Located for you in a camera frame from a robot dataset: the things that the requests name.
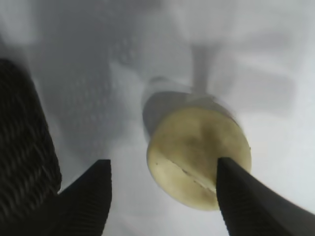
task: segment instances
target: cylindrical object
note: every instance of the cylindrical object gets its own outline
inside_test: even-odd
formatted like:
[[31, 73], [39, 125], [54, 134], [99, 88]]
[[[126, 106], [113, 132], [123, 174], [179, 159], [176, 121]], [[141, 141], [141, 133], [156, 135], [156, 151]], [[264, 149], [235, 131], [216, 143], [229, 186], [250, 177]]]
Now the cylindrical object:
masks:
[[[150, 119], [149, 114], [157, 115]], [[157, 92], [148, 99], [143, 115], [151, 138], [150, 172], [177, 201], [200, 210], [219, 209], [216, 175], [222, 156], [251, 170], [251, 151], [242, 129], [211, 96]]]

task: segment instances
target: blurry white surface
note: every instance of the blurry white surface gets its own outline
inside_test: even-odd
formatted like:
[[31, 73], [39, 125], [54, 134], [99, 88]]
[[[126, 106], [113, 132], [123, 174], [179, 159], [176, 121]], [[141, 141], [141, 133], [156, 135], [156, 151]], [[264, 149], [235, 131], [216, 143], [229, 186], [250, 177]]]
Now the blurry white surface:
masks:
[[0, 56], [32, 74], [63, 187], [112, 159], [106, 236], [226, 236], [219, 212], [187, 208], [151, 178], [146, 83], [164, 76], [222, 100], [248, 137], [252, 174], [315, 213], [314, 10], [307, 0], [1, 0]]

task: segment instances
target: black woven object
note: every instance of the black woven object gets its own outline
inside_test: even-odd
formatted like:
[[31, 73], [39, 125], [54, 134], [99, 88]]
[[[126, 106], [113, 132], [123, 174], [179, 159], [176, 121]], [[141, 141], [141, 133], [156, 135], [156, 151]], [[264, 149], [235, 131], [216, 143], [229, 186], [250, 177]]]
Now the black woven object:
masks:
[[60, 195], [1, 236], [101, 236], [112, 201], [110, 160], [98, 160]]
[[217, 196], [231, 236], [315, 235], [315, 215], [271, 191], [230, 158], [218, 161]]
[[61, 186], [53, 141], [31, 79], [0, 59], [0, 229], [25, 219]]

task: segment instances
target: round yellowish object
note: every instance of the round yellowish object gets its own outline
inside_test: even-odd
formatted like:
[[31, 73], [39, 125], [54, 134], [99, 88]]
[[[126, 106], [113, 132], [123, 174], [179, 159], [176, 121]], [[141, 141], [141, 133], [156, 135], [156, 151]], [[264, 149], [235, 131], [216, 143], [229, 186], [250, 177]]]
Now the round yellowish object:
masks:
[[219, 112], [187, 107], [168, 115], [151, 138], [150, 172], [175, 200], [195, 209], [219, 209], [217, 162], [231, 157], [248, 172], [251, 149], [242, 129]]

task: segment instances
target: textured rubber pad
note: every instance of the textured rubber pad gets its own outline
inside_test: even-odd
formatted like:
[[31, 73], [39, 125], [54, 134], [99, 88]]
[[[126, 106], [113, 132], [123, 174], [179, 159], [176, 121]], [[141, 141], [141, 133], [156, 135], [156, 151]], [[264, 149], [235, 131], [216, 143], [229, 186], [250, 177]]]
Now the textured rubber pad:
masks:
[[315, 216], [271, 191], [230, 158], [218, 161], [217, 196], [231, 236], [313, 236]]

